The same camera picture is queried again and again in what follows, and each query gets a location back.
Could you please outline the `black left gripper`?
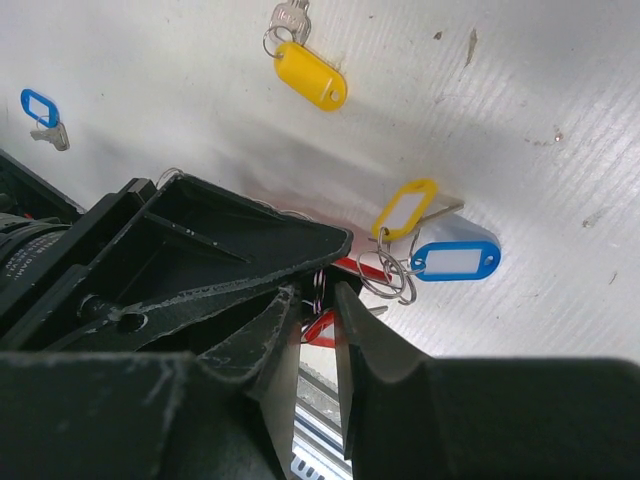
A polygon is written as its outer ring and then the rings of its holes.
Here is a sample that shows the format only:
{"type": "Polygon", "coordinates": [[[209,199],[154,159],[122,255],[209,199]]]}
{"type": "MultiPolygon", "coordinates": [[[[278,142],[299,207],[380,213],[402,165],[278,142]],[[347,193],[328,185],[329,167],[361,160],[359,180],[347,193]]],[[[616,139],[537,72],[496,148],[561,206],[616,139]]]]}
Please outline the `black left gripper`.
{"type": "Polygon", "coordinates": [[[50,352],[200,353],[295,298],[287,281],[236,281],[164,297],[164,190],[135,179],[28,266],[1,300],[1,347],[50,352]]]}

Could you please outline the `red tag key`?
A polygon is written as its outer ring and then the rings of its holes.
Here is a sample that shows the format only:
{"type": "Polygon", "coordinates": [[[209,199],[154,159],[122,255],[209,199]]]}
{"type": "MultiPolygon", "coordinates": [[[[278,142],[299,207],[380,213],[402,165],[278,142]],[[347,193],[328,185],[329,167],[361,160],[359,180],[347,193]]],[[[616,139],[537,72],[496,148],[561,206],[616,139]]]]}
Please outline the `red tag key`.
{"type": "Polygon", "coordinates": [[[301,343],[322,348],[335,348],[335,310],[327,309],[307,326],[302,333],[301,343]]]}

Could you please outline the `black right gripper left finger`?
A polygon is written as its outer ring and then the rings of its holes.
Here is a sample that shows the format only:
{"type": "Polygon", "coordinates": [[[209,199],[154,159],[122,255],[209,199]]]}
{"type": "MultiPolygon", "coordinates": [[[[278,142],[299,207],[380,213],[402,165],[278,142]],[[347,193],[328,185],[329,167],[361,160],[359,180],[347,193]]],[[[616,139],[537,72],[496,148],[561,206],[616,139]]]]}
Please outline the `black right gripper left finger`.
{"type": "Polygon", "coordinates": [[[209,350],[1,357],[5,479],[284,479],[300,293],[209,350]]]}

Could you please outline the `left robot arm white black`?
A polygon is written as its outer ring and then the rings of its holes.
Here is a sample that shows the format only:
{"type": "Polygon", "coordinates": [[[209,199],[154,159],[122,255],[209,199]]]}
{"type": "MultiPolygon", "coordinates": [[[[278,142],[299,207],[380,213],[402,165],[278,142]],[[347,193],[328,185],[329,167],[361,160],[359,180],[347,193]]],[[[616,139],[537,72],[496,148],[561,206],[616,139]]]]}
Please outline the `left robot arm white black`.
{"type": "Polygon", "coordinates": [[[185,173],[81,211],[1,159],[5,351],[203,352],[282,298],[309,314],[352,233],[185,173]]]}

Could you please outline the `metal keyring holder red handle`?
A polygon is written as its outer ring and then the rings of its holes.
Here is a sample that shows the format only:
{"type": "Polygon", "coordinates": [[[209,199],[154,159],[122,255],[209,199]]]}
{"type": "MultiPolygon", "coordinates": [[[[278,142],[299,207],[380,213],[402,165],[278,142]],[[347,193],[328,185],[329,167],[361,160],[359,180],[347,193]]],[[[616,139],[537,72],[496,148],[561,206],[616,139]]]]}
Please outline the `metal keyring holder red handle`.
{"type": "MultiPolygon", "coordinates": [[[[159,190],[162,186],[167,184],[170,179],[184,174],[185,172],[180,168],[169,167],[161,173],[157,180],[154,181],[154,186],[159,190]]],[[[319,223],[315,218],[307,213],[291,209],[278,209],[276,206],[264,200],[251,197],[247,198],[262,206],[270,208],[279,214],[319,223]]],[[[373,251],[362,252],[359,256],[347,256],[341,260],[337,260],[333,265],[347,273],[356,275],[361,280],[365,280],[365,289],[369,290],[374,295],[386,300],[396,300],[398,304],[408,307],[417,301],[418,292],[414,280],[411,278],[409,272],[404,269],[402,262],[403,261],[401,260],[392,259],[389,252],[383,252],[382,250],[378,250],[378,247],[376,247],[373,251]],[[379,268],[362,262],[361,257],[369,253],[380,255],[382,260],[379,268]],[[394,283],[394,278],[397,278],[399,281],[398,284],[394,283]],[[405,291],[408,293],[408,297],[404,296],[405,291]]]]}

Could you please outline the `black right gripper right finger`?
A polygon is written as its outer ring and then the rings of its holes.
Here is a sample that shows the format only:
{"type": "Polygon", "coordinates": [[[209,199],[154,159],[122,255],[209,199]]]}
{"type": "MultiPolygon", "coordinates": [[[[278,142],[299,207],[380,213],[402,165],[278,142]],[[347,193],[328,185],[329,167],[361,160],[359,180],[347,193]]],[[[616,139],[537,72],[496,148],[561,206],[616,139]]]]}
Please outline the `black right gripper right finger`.
{"type": "Polygon", "coordinates": [[[635,479],[639,368],[435,358],[335,289],[345,458],[357,479],[635,479]]]}

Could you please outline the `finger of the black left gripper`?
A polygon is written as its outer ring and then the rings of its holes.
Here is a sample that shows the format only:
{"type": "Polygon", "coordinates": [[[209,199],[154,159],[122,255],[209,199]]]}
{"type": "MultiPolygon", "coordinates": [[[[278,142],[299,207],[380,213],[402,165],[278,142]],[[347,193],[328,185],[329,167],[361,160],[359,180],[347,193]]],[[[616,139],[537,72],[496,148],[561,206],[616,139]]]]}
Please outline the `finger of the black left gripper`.
{"type": "Polygon", "coordinates": [[[156,188],[143,178],[93,212],[116,225],[92,266],[96,320],[204,320],[256,307],[281,285],[306,299],[312,277],[351,249],[350,231],[286,214],[191,175],[156,188]]]}

